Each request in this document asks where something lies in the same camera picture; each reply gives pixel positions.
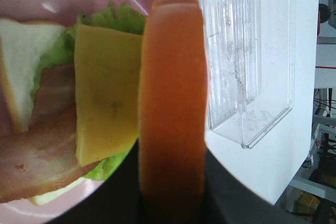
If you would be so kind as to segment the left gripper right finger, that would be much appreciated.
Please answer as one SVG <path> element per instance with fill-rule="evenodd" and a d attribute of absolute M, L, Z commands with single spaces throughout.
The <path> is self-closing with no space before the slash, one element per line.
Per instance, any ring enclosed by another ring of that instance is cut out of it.
<path fill-rule="evenodd" d="M 202 223 L 298 223 L 245 187 L 206 151 Z"/>

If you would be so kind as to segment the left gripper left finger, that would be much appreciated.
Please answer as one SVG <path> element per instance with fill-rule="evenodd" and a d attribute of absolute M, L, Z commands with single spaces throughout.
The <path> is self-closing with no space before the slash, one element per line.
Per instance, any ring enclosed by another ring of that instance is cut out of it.
<path fill-rule="evenodd" d="M 115 172 L 90 196 L 49 223 L 141 223 L 136 142 Z"/>

